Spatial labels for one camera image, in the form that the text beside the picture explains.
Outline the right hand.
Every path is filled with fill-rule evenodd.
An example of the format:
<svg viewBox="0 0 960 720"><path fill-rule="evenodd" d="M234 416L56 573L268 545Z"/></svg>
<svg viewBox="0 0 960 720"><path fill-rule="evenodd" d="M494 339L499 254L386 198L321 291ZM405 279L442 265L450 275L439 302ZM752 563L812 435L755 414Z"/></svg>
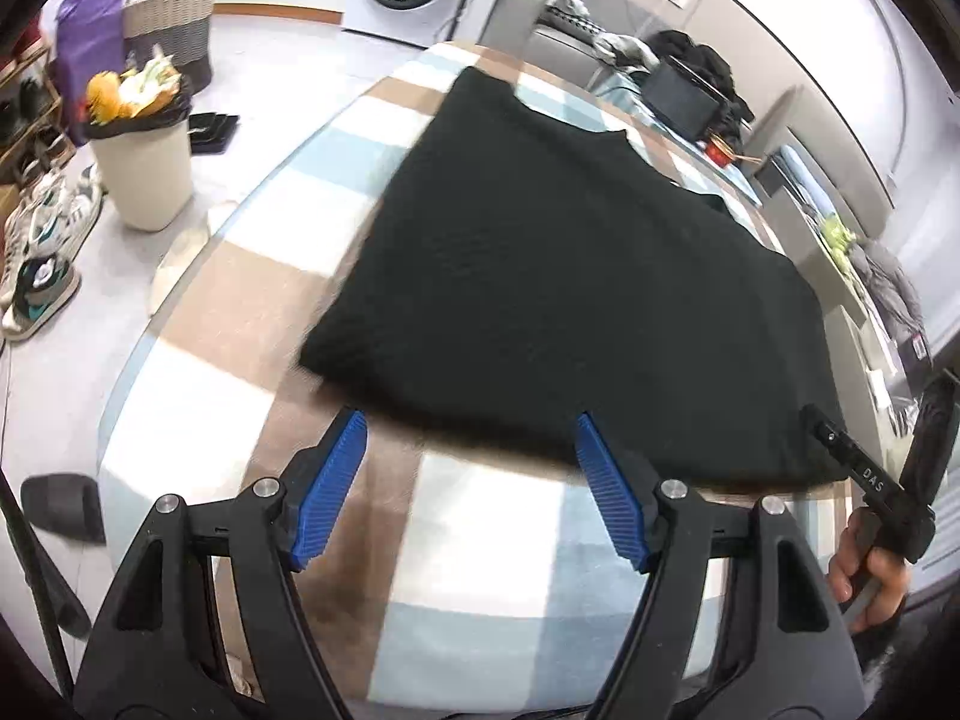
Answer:
<svg viewBox="0 0 960 720"><path fill-rule="evenodd" d="M892 621L910 588L910 564L903 557L880 546L869 551L857 546L867 520L867 509L853 512L828 561L827 580L835 600L859 608L856 617L846 616L853 635Z"/></svg>

